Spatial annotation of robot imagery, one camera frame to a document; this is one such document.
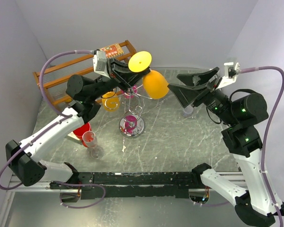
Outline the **orange wine glass front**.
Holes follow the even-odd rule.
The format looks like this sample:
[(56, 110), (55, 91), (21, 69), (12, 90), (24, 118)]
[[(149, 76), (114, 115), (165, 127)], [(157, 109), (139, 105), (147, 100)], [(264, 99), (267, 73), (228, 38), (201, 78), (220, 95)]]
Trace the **orange wine glass front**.
[(130, 58), (128, 67), (135, 73), (149, 70), (142, 78), (142, 85), (150, 98), (161, 99), (169, 92), (168, 82), (161, 73), (150, 69), (151, 62), (152, 55), (147, 51), (140, 51)]

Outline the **pink wine glass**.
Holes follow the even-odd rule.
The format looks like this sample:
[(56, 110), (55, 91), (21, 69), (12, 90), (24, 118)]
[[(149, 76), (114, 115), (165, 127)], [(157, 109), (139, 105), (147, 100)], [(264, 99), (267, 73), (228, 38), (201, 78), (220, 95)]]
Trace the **pink wine glass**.
[(127, 91), (122, 91), (122, 96), (125, 99), (133, 98), (137, 94), (137, 86), (134, 85), (132, 88), (130, 88)]

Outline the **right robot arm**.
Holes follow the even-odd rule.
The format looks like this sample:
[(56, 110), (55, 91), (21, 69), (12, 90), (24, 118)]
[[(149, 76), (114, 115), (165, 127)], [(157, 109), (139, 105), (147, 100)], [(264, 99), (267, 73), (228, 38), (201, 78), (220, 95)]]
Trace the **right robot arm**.
[(273, 113), (268, 113), (264, 97), (254, 90), (245, 89), (246, 95), (232, 100), (222, 88), (236, 82), (239, 74), (257, 69), (219, 68), (198, 74), (179, 74), (181, 85), (169, 84), (182, 107), (204, 104), (227, 128), (222, 131), (223, 141), (241, 168), (247, 187), (240, 188), (218, 174), (208, 164), (192, 170), (191, 182), (196, 188), (207, 186), (234, 206), (237, 216), (252, 227), (269, 227), (275, 216), (284, 216), (284, 202), (278, 197), (265, 165), (266, 137), (260, 137), (256, 124), (270, 123)]

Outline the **orange wine glass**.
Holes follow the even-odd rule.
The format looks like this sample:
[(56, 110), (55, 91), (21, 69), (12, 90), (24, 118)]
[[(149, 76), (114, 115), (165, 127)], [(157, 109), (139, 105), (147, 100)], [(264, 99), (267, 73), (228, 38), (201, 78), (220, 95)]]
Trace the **orange wine glass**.
[(120, 107), (119, 97), (116, 92), (107, 92), (101, 97), (102, 106), (106, 111), (114, 112)]
[(128, 67), (135, 73), (149, 70), (142, 78), (142, 85), (150, 98), (161, 99), (169, 92), (168, 82), (161, 73), (150, 69), (151, 62), (152, 55), (147, 51), (140, 51), (130, 58)]

